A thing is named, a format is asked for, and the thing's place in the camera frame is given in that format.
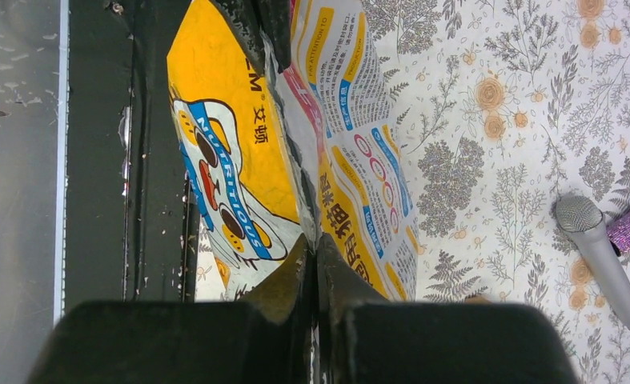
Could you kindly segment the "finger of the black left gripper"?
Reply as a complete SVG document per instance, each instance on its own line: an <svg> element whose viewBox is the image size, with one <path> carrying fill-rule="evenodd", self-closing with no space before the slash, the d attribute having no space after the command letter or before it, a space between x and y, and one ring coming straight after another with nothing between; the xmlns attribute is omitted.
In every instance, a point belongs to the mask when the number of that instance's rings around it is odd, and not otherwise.
<svg viewBox="0 0 630 384"><path fill-rule="evenodd" d="M211 0L256 74L265 74L265 49L255 1Z"/></svg>

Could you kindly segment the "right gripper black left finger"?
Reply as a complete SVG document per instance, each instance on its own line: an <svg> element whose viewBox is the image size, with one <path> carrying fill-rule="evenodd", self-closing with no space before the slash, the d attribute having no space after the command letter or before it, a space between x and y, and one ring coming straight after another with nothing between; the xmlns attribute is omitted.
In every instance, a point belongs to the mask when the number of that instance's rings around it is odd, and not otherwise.
<svg viewBox="0 0 630 384"><path fill-rule="evenodd" d="M231 302L85 302L54 328L30 383L307 383L309 247Z"/></svg>

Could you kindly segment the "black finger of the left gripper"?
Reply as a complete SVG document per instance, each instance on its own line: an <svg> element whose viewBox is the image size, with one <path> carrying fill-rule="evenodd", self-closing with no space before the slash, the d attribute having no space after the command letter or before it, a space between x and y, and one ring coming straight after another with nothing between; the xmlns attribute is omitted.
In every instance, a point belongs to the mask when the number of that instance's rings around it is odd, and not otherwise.
<svg viewBox="0 0 630 384"><path fill-rule="evenodd" d="M269 38L278 65L284 72L291 65L291 2L258 0L259 22Z"/></svg>

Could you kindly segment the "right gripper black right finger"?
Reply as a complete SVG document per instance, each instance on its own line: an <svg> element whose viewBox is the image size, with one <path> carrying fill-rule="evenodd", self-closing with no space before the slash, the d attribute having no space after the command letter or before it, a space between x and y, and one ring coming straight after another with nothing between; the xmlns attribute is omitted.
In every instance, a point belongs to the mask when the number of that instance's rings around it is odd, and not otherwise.
<svg viewBox="0 0 630 384"><path fill-rule="evenodd" d="M575 383L560 336L536 308L392 302L333 238L317 242L320 383Z"/></svg>

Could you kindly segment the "pet food bag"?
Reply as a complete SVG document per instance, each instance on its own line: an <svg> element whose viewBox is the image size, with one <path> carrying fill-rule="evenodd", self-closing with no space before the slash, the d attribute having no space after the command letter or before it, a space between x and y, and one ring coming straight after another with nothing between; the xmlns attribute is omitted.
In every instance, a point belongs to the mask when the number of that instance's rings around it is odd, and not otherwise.
<svg viewBox="0 0 630 384"><path fill-rule="evenodd" d="M241 298L299 237L329 234L364 281L410 301L417 222L371 11L359 1L290 2L284 72L261 27L265 74L256 74L211 1L190 4L167 55L204 234L196 298Z"/></svg>

